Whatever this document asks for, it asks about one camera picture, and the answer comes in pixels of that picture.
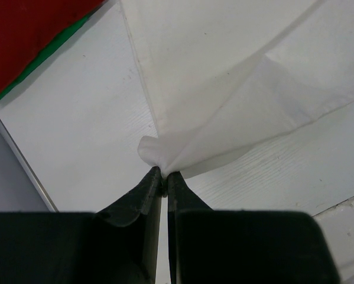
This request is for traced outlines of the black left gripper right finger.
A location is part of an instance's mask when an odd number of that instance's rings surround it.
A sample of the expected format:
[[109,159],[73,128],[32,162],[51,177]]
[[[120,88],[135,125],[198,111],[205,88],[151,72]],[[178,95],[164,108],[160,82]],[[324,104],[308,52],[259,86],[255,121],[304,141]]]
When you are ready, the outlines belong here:
[[212,209],[179,172],[167,179],[173,283],[339,283],[319,225],[297,211]]

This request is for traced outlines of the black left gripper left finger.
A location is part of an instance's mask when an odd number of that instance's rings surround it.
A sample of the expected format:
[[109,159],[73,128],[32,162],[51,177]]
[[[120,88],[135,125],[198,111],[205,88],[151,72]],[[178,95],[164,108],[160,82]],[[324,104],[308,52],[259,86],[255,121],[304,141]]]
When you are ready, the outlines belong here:
[[161,173],[91,212],[0,212],[0,283],[154,283]]

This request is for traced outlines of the white t shirt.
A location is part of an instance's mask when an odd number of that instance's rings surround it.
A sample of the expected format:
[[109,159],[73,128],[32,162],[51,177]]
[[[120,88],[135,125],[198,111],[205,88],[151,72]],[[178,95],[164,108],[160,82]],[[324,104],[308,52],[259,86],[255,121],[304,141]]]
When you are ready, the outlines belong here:
[[122,1],[163,176],[212,170],[354,101],[354,1]]

